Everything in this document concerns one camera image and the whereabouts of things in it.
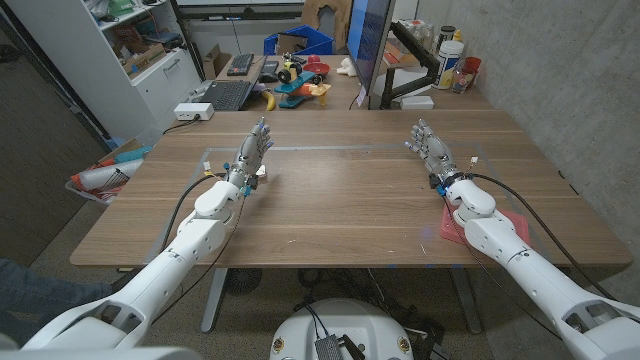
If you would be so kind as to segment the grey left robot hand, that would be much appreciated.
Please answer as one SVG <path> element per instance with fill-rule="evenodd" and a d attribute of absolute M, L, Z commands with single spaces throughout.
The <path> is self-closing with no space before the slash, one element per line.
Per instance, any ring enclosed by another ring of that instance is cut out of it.
<path fill-rule="evenodd" d="M 270 127 L 265 124 L 262 117 L 244 138 L 238 147 L 234 161 L 227 171 L 225 180 L 238 188 L 249 187 L 256 190 L 258 187 L 257 171 L 262 165 L 264 154 L 273 145 L 270 139 Z"/>

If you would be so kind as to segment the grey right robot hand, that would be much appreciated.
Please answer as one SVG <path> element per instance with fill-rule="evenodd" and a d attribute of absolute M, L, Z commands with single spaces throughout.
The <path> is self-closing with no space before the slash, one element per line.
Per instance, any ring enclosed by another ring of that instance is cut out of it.
<path fill-rule="evenodd" d="M 423 119 L 412 127 L 410 134 L 411 140 L 405 146 L 424 161 L 431 189 L 446 191 L 454 182 L 463 179 L 464 175 L 455 165 L 451 150 Z"/>

